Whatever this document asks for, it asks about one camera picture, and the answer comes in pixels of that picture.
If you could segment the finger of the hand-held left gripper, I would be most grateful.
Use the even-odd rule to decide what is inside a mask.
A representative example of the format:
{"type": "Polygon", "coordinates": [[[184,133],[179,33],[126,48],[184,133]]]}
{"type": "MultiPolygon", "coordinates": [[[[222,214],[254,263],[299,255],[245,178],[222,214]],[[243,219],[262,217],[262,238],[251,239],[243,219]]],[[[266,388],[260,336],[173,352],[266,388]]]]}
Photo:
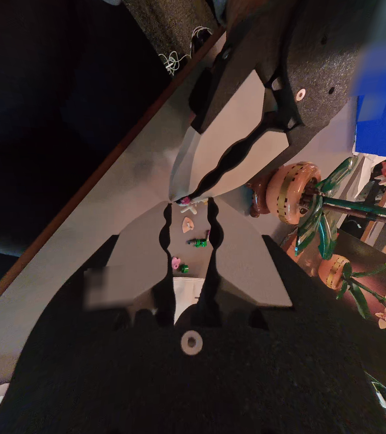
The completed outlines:
{"type": "Polygon", "coordinates": [[[168,197],[172,202],[193,193],[223,154],[257,127],[264,93],[264,84],[253,70],[203,133],[192,126],[187,129],[170,176],[168,197]]]}
{"type": "Polygon", "coordinates": [[[288,138],[285,133],[267,131],[252,145],[240,164],[224,173],[215,186],[193,200],[203,201],[207,198],[214,198],[246,184],[288,147],[288,138]]]}

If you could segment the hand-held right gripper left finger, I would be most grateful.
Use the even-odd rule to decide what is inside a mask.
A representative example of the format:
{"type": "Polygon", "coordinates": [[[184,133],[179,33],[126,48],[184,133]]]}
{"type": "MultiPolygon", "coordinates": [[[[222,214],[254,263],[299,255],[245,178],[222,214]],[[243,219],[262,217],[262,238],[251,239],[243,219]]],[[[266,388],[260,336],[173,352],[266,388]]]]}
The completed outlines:
{"type": "Polygon", "coordinates": [[[149,309],[160,325],[174,325],[171,223],[172,204],[161,202],[119,233],[106,266],[85,272],[86,310],[124,308],[134,319],[149,309]]]}

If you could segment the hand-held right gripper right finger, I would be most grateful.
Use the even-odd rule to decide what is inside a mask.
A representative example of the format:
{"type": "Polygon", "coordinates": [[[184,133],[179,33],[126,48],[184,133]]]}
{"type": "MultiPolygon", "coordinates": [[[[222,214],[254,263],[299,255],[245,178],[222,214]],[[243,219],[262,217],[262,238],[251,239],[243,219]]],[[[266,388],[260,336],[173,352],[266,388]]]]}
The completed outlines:
{"type": "Polygon", "coordinates": [[[282,277],[262,236],[235,210],[209,199],[212,253],[199,300],[197,323],[224,323],[234,315],[261,322],[267,310],[292,309],[282,277]]]}

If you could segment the grey desk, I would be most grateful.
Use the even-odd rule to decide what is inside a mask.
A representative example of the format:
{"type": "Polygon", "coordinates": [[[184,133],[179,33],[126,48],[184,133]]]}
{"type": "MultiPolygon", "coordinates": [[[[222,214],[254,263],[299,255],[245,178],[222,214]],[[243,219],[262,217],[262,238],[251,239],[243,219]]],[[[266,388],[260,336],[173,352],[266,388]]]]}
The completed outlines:
{"type": "Polygon", "coordinates": [[[56,292],[110,237],[169,200],[169,176],[191,122],[188,96],[222,36],[44,245],[0,282],[0,385],[56,292]]]}

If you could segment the brick orchid plant in pot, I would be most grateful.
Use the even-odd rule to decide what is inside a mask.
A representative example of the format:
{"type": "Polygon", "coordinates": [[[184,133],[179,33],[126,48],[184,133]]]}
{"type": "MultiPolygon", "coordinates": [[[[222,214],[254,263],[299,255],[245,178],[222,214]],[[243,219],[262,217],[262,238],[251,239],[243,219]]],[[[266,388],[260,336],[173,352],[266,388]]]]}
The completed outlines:
{"type": "Polygon", "coordinates": [[[248,184],[252,190],[250,215],[259,217],[268,212],[282,223],[296,226],[295,256],[319,234],[318,250],[323,259],[329,260],[337,243],[337,226],[328,219],[326,212],[386,224],[386,208],[333,197],[356,163],[356,156],[345,159],[323,180],[319,168],[304,161],[282,166],[264,180],[257,177],[248,184]]]}

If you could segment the green brick stem piece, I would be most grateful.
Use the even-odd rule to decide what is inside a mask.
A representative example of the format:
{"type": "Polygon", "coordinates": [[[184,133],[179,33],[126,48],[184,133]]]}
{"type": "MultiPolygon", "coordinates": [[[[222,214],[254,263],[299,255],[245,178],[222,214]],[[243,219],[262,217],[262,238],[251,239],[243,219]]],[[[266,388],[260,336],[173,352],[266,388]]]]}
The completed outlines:
{"type": "Polygon", "coordinates": [[[207,247],[210,238],[210,232],[210,230],[207,230],[204,238],[190,239],[187,241],[187,244],[196,248],[207,247]]]}

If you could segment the white brick flower piece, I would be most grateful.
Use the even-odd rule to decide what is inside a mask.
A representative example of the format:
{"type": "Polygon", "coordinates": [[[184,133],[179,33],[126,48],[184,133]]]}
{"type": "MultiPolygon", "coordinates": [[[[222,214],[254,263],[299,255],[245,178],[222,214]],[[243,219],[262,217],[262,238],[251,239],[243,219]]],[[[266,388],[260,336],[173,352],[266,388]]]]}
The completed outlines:
{"type": "Polygon", "coordinates": [[[199,204],[201,204],[201,203],[203,203],[203,204],[208,204],[208,198],[203,198],[203,199],[201,199],[201,200],[199,200],[199,201],[196,201],[196,202],[190,202],[190,203],[188,203],[188,204],[185,204],[185,203],[181,203],[181,204],[179,204],[179,206],[180,206],[180,212],[182,213],[182,214],[184,214],[184,213],[187,213],[187,212],[190,212],[192,215],[196,215],[197,214],[197,207],[199,206],[199,204]]]}

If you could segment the blue plastic bin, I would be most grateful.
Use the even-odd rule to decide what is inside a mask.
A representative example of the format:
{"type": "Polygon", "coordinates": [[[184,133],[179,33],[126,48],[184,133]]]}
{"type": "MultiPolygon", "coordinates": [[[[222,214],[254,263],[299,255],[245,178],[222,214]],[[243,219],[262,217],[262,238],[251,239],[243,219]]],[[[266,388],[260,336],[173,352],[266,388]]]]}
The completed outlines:
{"type": "Polygon", "coordinates": [[[386,44],[364,51],[353,79],[356,151],[386,156],[386,44]]]}

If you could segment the clear plastic bag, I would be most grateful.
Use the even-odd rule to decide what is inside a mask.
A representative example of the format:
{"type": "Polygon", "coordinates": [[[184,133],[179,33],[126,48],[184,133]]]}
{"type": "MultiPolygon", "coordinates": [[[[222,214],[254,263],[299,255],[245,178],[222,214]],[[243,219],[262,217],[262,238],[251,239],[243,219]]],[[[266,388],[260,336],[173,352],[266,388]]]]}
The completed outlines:
{"type": "Polygon", "coordinates": [[[355,153],[355,156],[358,157],[357,166],[351,175],[346,194],[346,198],[351,201],[355,201],[370,181],[374,167],[386,160],[386,157],[373,154],[355,153]]]}

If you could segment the dark printed box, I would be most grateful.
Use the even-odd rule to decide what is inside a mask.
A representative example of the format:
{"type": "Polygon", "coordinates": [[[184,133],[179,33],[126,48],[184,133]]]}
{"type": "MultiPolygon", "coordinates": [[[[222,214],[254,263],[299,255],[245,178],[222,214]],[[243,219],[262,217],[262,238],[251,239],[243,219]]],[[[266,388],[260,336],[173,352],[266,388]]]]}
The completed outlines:
{"type": "Polygon", "coordinates": [[[281,248],[339,301],[368,382],[386,412],[386,254],[340,229],[331,259],[322,258],[318,235],[298,256],[296,240],[293,229],[281,248]]]}

